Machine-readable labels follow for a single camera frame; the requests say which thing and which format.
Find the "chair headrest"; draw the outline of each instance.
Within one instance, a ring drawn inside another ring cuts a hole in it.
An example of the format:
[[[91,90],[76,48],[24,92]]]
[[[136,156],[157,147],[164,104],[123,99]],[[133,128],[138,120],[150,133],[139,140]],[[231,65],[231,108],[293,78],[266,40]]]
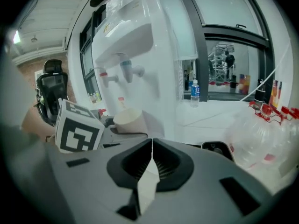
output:
[[[45,65],[43,65],[43,73],[58,73],[62,72],[61,68],[62,61],[61,60],[48,60],[45,62]]]

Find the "white cable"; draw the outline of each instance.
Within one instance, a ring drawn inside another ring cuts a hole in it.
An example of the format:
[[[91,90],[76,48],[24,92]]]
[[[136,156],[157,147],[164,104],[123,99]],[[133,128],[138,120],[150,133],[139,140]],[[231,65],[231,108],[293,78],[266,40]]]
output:
[[[281,65],[281,63],[282,63],[282,60],[283,60],[283,58],[285,57],[285,55],[286,55],[286,52],[288,51],[288,49],[289,49],[289,47],[290,47],[290,44],[291,44],[291,41],[289,41],[289,43],[288,43],[288,46],[286,47],[286,49],[285,49],[285,52],[283,53],[283,55],[282,55],[282,57],[281,57],[281,59],[280,59],[280,61],[279,61],[279,64],[277,65],[277,67],[275,67],[275,69],[271,72],[271,74],[269,74],[268,75],[268,77],[258,86],[258,87],[256,87],[252,92],[250,92],[247,96],[245,96],[243,99],[241,99],[240,101],[243,101],[243,100],[245,100],[245,99],[247,99],[250,95],[252,95],[258,88],[260,88],[263,84],[265,84],[266,83],[266,81],[274,74],[274,72],[277,70],[277,68]]]

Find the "window handle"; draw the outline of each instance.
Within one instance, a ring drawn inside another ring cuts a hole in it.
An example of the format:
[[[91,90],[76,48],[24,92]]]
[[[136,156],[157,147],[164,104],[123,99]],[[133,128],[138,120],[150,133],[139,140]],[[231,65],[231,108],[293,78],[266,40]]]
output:
[[[241,25],[241,24],[236,24],[236,27],[237,27],[237,28],[241,28],[241,27],[247,28],[246,26]]]

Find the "ceiling light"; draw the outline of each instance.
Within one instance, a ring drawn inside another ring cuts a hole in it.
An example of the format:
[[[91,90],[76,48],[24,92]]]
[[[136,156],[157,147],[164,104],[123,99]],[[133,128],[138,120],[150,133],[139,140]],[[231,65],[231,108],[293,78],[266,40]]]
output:
[[[14,35],[14,44],[19,43],[20,41],[19,32],[16,31]]]

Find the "white cube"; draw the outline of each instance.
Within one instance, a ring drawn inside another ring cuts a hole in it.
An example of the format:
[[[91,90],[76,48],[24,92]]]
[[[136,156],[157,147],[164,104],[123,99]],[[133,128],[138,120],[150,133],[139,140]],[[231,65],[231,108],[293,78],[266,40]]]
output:
[[[87,108],[62,101],[55,125],[55,143],[62,153],[98,149],[104,125]]]

